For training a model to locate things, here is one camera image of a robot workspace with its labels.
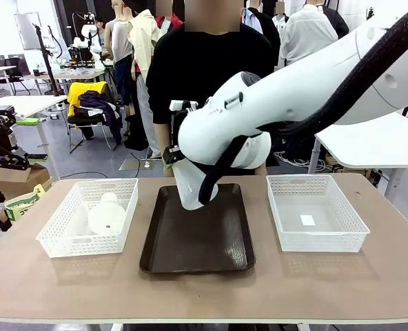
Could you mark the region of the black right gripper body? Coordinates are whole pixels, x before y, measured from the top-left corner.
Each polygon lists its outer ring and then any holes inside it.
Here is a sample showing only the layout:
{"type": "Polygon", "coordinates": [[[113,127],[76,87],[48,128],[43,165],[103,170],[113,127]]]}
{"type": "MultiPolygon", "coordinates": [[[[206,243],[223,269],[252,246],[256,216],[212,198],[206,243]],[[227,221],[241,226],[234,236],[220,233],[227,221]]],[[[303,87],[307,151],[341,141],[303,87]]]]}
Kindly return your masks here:
{"type": "Polygon", "coordinates": [[[186,110],[172,111],[171,113],[171,141],[173,146],[178,145],[179,129],[186,116],[186,110]]]}

